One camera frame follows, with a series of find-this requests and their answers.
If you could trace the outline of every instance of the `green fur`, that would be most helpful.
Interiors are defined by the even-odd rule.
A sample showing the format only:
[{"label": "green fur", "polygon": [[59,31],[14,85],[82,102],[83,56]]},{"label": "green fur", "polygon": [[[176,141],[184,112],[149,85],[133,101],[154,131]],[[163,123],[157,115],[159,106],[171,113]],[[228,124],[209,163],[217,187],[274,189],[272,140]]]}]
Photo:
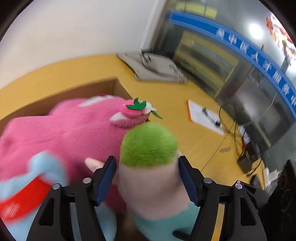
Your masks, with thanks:
[{"label": "green fur", "polygon": [[129,167],[153,167],[168,164],[177,152],[177,139],[154,122],[129,130],[122,142],[120,162]]}]

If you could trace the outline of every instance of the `green and white plush toy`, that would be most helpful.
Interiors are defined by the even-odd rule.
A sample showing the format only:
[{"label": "green and white plush toy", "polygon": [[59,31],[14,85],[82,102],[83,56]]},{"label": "green and white plush toy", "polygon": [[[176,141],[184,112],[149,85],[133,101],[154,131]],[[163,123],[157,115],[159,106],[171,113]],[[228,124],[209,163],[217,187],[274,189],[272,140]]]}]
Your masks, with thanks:
[{"label": "green and white plush toy", "polygon": [[151,241],[179,240],[190,233],[199,208],[180,177],[177,140],[154,122],[129,130],[122,142],[118,188],[139,231]]}]

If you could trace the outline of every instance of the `plush toy ear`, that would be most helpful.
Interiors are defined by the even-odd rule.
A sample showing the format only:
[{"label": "plush toy ear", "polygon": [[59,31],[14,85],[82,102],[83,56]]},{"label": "plush toy ear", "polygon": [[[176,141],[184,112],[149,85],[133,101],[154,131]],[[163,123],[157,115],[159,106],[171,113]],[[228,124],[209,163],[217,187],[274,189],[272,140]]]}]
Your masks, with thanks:
[{"label": "plush toy ear", "polygon": [[102,168],[105,164],[104,162],[89,157],[85,159],[84,163],[92,172],[95,172],[97,169]]}]

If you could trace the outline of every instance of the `pink plush toy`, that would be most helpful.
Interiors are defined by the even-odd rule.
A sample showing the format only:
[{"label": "pink plush toy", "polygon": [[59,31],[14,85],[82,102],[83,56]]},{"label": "pink plush toy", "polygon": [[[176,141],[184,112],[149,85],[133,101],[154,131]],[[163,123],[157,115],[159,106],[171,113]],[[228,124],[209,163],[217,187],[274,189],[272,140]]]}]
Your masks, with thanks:
[{"label": "pink plush toy", "polygon": [[[145,104],[143,108],[137,99],[114,96],[70,99],[47,116],[11,120],[0,137],[0,180],[24,174],[32,156],[49,150],[63,160],[71,184],[81,181],[91,175],[86,158],[106,161],[114,156],[119,160],[126,132],[144,123],[151,111],[155,113],[150,103]],[[111,187],[106,203],[115,211],[125,209],[116,186]]]}]

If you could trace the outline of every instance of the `pink fur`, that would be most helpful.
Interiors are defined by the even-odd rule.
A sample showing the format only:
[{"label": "pink fur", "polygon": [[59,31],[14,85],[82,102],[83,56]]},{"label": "pink fur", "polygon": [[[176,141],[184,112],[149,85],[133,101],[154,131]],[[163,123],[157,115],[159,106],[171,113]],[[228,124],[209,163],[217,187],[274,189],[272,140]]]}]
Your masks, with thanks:
[{"label": "pink fur", "polygon": [[[90,176],[86,158],[105,162],[109,156],[120,157],[120,145],[126,132],[146,121],[144,111],[129,110],[132,100],[120,97],[80,106],[87,99],[59,103],[47,116],[19,117],[11,120],[0,137],[0,180],[26,173],[27,162],[35,154],[50,150],[60,160],[70,183]],[[124,120],[110,121],[122,112]],[[117,187],[108,200],[114,209],[122,209]]]},{"label": "pink fur", "polygon": [[181,180],[178,159],[157,167],[119,164],[119,193],[127,208],[148,220],[173,217],[188,209],[189,197]]}]

